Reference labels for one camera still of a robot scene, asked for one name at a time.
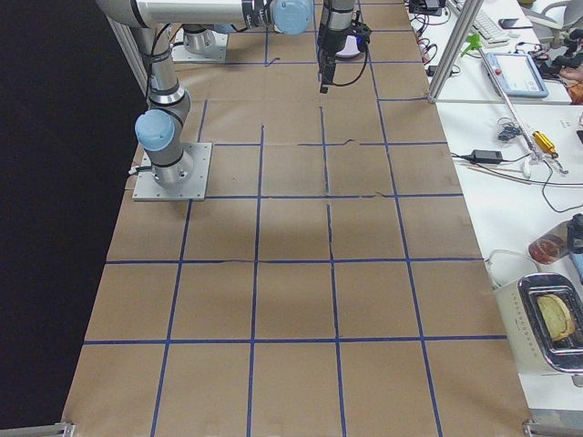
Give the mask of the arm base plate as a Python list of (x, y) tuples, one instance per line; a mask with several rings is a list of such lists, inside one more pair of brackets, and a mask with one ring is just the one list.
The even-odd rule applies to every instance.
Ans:
[(153, 166), (147, 153), (136, 174), (132, 198), (136, 201), (204, 201), (207, 193), (212, 144), (181, 143), (181, 161), (172, 167)]
[(229, 37), (212, 30), (202, 33), (178, 33), (172, 46), (172, 58), (181, 64), (223, 64)]

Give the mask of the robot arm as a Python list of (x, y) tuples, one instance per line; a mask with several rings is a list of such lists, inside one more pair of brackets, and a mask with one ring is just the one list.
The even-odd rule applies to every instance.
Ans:
[[(176, 77), (167, 25), (273, 26), (285, 35), (303, 33), (312, 22), (312, 1), (99, 1), (101, 11), (131, 28), (148, 74), (147, 96), (153, 103), (179, 102), (184, 88)], [(356, 23), (353, 1), (326, 1), (318, 33), (320, 92), (336, 86), (336, 54)]]
[(131, 30), (148, 75), (148, 110), (135, 123), (138, 143), (144, 148), (153, 178), (171, 187), (188, 178), (193, 160), (180, 136), (190, 110), (189, 92), (180, 84), (166, 30)]

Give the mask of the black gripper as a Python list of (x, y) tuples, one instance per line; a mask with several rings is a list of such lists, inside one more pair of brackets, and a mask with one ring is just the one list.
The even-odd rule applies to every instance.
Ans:
[(317, 57), (320, 77), (320, 93), (327, 94), (333, 82), (336, 53), (340, 50), (340, 34), (327, 26), (321, 26), (317, 38)]

